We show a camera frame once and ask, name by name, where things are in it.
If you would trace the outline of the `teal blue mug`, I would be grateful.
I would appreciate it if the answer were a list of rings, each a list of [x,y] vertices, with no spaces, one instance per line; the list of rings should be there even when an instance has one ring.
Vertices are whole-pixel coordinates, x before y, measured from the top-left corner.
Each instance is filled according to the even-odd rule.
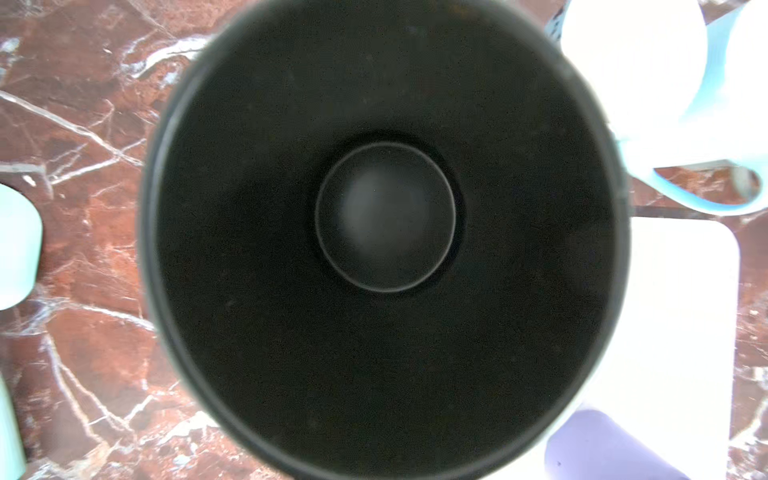
[[[767,5],[707,22],[696,1],[567,1],[547,35],[595,93],[628,173],[715,216],[767,206]],[[737,171],[740,204],[704,199],[669,167]]]

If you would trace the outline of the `purple ceramic mug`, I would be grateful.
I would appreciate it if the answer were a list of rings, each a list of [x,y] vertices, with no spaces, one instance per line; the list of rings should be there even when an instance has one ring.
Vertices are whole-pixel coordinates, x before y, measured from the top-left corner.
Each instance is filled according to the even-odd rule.
[[[561,480],[682,480],[663,460],[608,415],[575,412],[547,442],[545,471]]]

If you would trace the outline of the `black ceramic mug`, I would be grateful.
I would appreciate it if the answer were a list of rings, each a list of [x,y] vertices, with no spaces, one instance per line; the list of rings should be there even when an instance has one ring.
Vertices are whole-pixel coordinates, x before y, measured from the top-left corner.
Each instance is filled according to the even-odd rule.
[[[147,304],[185,386],[297,479],[479,479],[616,329],[627,176],[586,82],[500,1],[260,1],[147,154]]]

